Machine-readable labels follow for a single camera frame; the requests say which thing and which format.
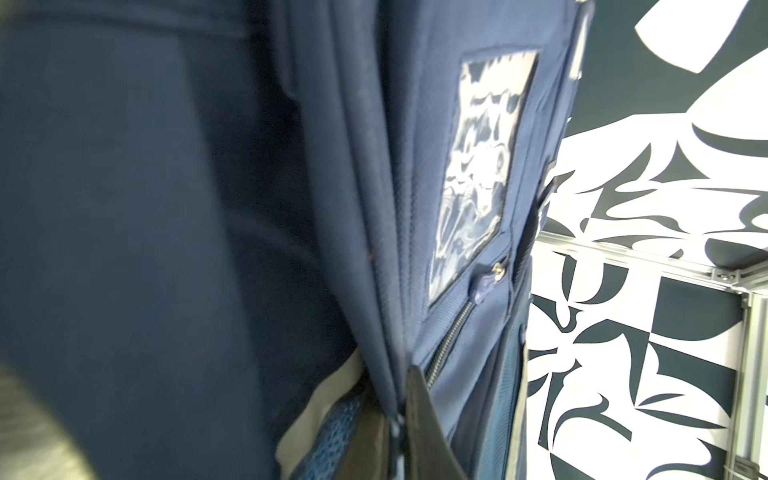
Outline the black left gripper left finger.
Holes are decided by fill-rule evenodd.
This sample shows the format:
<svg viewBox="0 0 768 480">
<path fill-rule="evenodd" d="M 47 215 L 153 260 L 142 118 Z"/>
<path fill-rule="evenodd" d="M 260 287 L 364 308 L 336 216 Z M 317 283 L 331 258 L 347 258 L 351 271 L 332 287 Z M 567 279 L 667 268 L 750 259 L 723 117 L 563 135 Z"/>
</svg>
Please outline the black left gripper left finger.
<svg viewBox="0 0 768 480">
<path fill-rule="evenodd" d="M 334 480 L 389 478 L 389 422 L 376 401 L 365 401 Z"/>
</svg>

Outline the navy blue school backpack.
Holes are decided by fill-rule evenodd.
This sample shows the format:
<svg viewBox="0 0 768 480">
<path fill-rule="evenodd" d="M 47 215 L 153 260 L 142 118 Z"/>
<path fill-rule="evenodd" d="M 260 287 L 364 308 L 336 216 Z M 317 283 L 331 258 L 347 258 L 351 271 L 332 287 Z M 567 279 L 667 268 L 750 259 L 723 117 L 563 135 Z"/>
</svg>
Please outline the navy blue school backpack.
<svg viewBox="0 0 768 480">
<path fill-rule="evenodd" d="M 418 367 L 526 475 L 591 1 L 5 1 L 1 475 L 333 479 Z"/>
</svg>

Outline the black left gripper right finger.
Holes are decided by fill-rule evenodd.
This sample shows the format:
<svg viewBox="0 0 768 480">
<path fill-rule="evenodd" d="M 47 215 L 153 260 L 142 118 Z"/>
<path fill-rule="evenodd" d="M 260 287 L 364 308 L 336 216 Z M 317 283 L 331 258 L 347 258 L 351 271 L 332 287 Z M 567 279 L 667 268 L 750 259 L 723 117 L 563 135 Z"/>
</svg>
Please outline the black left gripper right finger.
<svg viewBox="0 0 768 480">
<path fill-rule="evenodd" d="M 423 372 L 410 367 L 406 377 L 406 478 L 460 480 L 467 476 L 456 459 L 434 410 Z"/>
</svg>

